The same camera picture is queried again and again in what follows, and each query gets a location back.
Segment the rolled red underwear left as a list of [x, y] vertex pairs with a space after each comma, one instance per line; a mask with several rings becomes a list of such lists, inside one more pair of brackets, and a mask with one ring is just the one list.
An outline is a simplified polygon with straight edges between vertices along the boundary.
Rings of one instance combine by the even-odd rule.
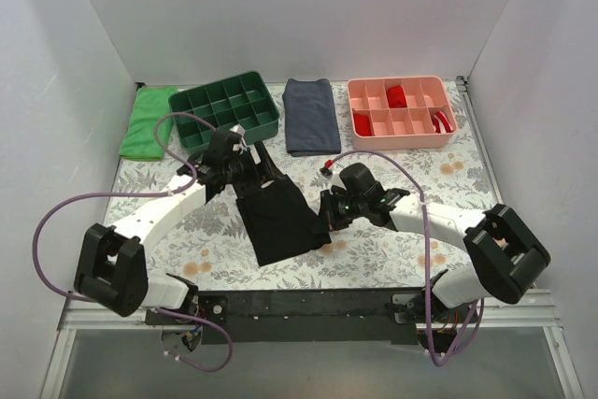
[[352, 114], [355, 133], [359, 136], [369, 137], [373, 135], [371, 122], [366, 114], [354, 112]]

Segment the rolled red underwear top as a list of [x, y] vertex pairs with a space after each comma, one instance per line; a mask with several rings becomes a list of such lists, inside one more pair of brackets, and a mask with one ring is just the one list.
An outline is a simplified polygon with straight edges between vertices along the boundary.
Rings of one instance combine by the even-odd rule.
[[389, 108], [406, 108], [406, 94], [401, 85], [392, 86], [386, 91]]

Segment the rolled red underwear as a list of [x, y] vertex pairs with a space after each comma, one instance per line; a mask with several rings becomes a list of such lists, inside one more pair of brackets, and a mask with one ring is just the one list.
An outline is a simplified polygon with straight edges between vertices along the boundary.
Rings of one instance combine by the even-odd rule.
[[369, 137], [373, 135], [371, 122], [366, 114], [354, 112], [352, 114], [355, 133], [359, 136]]
[[386, 91], [389, 108], [406, 108], [406, 94], [401, 85], [392, 86]]

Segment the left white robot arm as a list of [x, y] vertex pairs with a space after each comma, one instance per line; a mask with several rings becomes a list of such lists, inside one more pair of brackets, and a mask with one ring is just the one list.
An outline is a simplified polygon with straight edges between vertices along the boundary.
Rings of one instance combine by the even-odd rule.
[[199, 311], [197, 286], [176, 275], [149, 274], [146, 255], [226, 186], [243, 198], [282, 179], [264, 144], [255, 148], [253, 156], [240, 132], [218, 131], [203, 153], [195, 153], [177, 171], [160, 197], [109, 226], [90, 227], [79, 255], [76, 292], [122, 317], [160, 307], [177, 323], [192, 322]]

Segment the folded green towel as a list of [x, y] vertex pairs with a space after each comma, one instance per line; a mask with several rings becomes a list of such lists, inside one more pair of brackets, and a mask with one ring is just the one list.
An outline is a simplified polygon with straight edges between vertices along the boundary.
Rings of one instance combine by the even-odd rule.
[[164, 158], [165, 150], [157, 143], [154, 131], [158, 120], [171, 112], [168, 100], [177, 92], [174, 86], [141, 87], [136, 91], [127, 133], [120, 147], [122, 159], [156, 162]]

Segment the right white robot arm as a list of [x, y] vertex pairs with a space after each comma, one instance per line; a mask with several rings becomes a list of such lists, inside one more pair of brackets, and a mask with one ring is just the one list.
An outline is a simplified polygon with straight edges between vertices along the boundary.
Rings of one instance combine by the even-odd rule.
[[495, 298], [515, 305], [551, 262], [550, 255], [515, 210], [497, 204], [482, 211], [423, 203], [407, 190], [385, 189], [362, 163], [334, 173], [320, 194], [318, 229], [340, 231], [355, 220], [397, 233], [427, 235], [466, 252], [468, 264], [431, 277], [431, 290], [395, 306], [411, 321], [444, 321], [476, 300]]

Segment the red white striped underwear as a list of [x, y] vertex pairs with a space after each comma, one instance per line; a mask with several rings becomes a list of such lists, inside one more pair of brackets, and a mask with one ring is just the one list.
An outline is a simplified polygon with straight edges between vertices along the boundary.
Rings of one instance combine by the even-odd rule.
[[455, 128], [449, 121], [449, 117], [442, 110], [437, 110], [436, 112], [433, 112], [431, 114], [431, 121], [434, 127], [434, 132], [436, 134], [452, 134], [455, 131]]

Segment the floral patterned table mat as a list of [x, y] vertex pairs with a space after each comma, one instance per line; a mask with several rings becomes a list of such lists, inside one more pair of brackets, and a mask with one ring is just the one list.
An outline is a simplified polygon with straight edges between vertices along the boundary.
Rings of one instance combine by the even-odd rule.
[[[460, 81], [445, 85], [458, 130], [439, 150], [388, 151], [383, 156], [348, 154], [365, 164], [387, 188], [423, 189], [431, 203], [489, 209], [498, 200]], [[171, 273], [202, 290], [290, 290], [419, 286], [427, 271], [466, 263], [464, 251], [420, 235], [395, 233], [365, 219], [334, 233], [321, 249], [259, 266], [227, 189], [181, 221], [146, 255], [152, 274]]]

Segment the folded grey-blue towel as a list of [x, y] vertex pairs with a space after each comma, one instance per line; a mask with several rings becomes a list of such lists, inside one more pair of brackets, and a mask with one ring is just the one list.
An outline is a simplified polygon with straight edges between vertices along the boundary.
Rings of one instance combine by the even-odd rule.
[[326, 78], [289, 78], [282, 94], [286, 150], [293, 157], [333, 155], [341, 151], [331, 83]]

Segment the pink divided organizer tray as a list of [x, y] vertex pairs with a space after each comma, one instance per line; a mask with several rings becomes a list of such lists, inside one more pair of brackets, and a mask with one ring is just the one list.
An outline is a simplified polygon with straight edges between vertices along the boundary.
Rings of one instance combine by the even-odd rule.
[[[406, 94], [406, 108], [389, 108], [386, 91], [401, 85]], [[455, 114], [443, 81], [435, 76], [355, 78], [348, 81], [349, 118], [353, 147], [357, 150], [421, 150], [446, 146], [458, 130]], [[444, 111], [455, 131], [436, 134], [431, 114]], [[373, 135], [355, 133], [352, 114], [366, 114]]]

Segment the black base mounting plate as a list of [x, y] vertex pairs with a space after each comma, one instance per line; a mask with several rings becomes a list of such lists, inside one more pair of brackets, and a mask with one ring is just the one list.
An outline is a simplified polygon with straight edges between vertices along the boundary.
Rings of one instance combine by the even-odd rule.
[[390, 342], [417, 345], [423, 288], [213, 291], [199, 293], [200, 317], [235, 343]]

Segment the green divided organizer tray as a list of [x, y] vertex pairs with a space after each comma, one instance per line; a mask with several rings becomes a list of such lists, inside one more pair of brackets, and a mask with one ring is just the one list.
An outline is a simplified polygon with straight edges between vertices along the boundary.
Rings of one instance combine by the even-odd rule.
[[261, 74], [249, 71], [169, 97], [179, 142], [188, 154], [207, 148], [212, 129], [245, 130], [251, 145], [278, 134], [279, 112]]

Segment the black underwear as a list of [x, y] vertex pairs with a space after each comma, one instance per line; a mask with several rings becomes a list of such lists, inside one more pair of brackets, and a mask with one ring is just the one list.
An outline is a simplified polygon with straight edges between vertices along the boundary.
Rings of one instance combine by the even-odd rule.
[[260, 267], [281, 262], [329, 244], [328, 228], [300, 189], [285, 177], [236, 200]]

